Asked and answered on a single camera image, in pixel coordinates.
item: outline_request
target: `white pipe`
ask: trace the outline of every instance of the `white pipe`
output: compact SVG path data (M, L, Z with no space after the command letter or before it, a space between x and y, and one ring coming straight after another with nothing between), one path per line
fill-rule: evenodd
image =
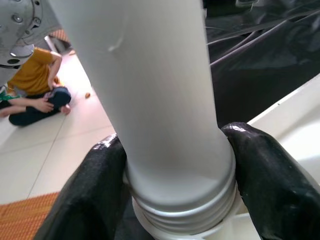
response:
M235 198L235 162L217 127L200 1L50 3L124 146L148 220L176 234L220 222Z

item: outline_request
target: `mustard yellow shirt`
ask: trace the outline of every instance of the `mustard yellow shirt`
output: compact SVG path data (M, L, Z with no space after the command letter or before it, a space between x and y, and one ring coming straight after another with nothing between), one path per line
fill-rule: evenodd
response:
M33 55L7 83L7 92L10 94L15 88L24 91L28 96L49 92L48 76L52 63L53 57L50 51L36 47ZM55 77L54 81L58 83L58 77Z

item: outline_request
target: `floor tile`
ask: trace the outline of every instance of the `floor tile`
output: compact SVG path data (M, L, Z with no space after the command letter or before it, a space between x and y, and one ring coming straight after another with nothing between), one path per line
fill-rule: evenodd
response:
M60 191L94 144L115 131L110 127L56 140L30 197Z
M0 121L0 153L52 142L65 119L61 113L26 127L16 127L8 119Z
M57 139L86 133L92 130L111 126L97 96L81 100L66 116Z
M1 154L0 204L28 197L51 146L48 142Z

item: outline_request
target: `bare foot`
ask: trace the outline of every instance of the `bare foot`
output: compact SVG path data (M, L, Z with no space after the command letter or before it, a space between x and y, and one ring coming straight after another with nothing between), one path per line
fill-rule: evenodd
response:
M60 107L60 112L65 115L68 115L71 112L71 108L70 108L69 104Z

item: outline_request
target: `metal bolt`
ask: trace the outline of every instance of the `metal bolt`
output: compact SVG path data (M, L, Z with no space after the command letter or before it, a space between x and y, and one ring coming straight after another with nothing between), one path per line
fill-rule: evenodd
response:
M34 20L34 22L35 22L36 24L41 24L40 18L35 17L33 20Z
M22 22L23 22L23 18L20 17L20 16L17 15L17 14L12 15L12 19L13 19L13 21L15 21L16 23L22 23Z

